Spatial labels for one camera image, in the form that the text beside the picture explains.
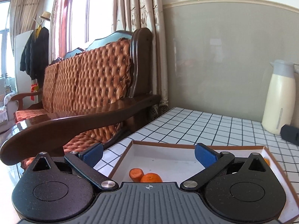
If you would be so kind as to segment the white cardboard box tray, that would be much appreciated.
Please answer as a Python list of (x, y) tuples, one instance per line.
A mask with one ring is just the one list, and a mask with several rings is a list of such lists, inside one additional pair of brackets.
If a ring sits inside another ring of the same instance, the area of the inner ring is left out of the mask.
[[(270, 163), (270, 168), (286, 193), (286, 204), (279, 216), (279, 221), (292, 223), (298, 219), (296, 191), (268, 148), (263, 146), (211, 146), (210, 148), (219, 153), (231, 152), (236, 157), (248, 157), (252, 152), (261, 154)], [(178, 184), (204, 169), (195, 158), (195, 146), (141, 141), (131, 141), (121, 157), (115, 160), (115, 166), (108, 177), (118, 184), (131, 181), (129, 171), (133, 168), (140, 168), (144, 173), (156, 173), (164, 182), (175, 181)]]

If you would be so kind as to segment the checkered white tablecloth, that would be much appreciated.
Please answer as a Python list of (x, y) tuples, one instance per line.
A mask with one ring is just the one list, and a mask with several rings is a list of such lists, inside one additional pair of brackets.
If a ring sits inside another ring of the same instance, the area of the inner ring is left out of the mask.
[(298, 146), (269, 133), (260, 122), (176, 107), (105, 150), (94, 169), (109, 174), (131, 141), (265, 146), (298, 190)]

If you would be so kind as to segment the wooden sofa with orange cushions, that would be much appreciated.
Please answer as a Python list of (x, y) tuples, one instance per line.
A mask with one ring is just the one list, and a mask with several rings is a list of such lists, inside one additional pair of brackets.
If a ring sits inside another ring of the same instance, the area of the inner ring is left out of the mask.
[(1, 142), (1, 161), (27, 168), (39, 152), (61, 157), (98, 143), (109, 147), (143, 126), (158, 95), (132, 97), (132, 33), (117, 31), (45, 70), (42, 100), (16, 112)]

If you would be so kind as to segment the cream thermos jug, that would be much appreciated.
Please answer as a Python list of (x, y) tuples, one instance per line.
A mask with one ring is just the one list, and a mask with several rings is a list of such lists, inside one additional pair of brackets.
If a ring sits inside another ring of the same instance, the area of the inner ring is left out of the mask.
[(284, 60), (275, 60), (271, 65), (273, 73), (261, 124), (266, 131), (279, 135), (282, 126), (291, 124), (296, 98), (295, 74), (298, 69), (294, 63)]

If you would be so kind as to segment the black coat on rack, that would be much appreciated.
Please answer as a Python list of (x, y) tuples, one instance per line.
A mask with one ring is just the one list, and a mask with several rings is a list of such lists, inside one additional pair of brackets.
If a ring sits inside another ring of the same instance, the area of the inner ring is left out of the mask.
[(49, 30), (42, 27), (38, 37), (32, 32), (23, 49), (20, 71), (25, 71), (31, 80), (37, 80), (43, 88), (45, 69), (49, 65)]

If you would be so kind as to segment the window with red frame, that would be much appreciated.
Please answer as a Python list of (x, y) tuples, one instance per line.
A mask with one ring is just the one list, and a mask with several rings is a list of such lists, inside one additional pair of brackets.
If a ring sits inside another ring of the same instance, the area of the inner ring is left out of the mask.
[(113, 0), (53, 0), (49, 56), (63, 57), (113, 32)]

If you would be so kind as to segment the orange carrot piece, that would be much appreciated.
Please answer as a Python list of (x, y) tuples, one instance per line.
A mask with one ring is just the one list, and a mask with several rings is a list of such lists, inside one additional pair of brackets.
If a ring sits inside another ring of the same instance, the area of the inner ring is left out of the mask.
[(139, 183), (144, 176), (144, 173), (140, 168), (133, 168), (129, 171), (129, 176), (133, 182)]

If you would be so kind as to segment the orange tangerine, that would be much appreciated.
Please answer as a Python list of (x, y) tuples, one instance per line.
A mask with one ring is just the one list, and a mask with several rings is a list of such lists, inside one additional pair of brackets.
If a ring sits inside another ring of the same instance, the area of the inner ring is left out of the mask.
[(141, 183), (162, 183), (161, 177), (156, 173), (147, 173), (145, 174), (141, 180)]

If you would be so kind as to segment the straw hat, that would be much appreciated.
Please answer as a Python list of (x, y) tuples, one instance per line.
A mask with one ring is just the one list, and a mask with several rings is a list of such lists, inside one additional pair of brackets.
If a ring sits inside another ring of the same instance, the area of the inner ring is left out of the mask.
[(50, 21), (51, 20), (51, 13), (44, 11), (40, 16), (42, 20)]

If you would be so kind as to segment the beige curtain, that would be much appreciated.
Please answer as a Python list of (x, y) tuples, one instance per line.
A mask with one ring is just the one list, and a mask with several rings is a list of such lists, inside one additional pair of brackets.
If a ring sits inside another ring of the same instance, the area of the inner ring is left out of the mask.
[(132, 33), (129, 95), (158, 95), (155, 111), (166, 112), (168, 74), (162, 0), (113, 0), (113, 29)]

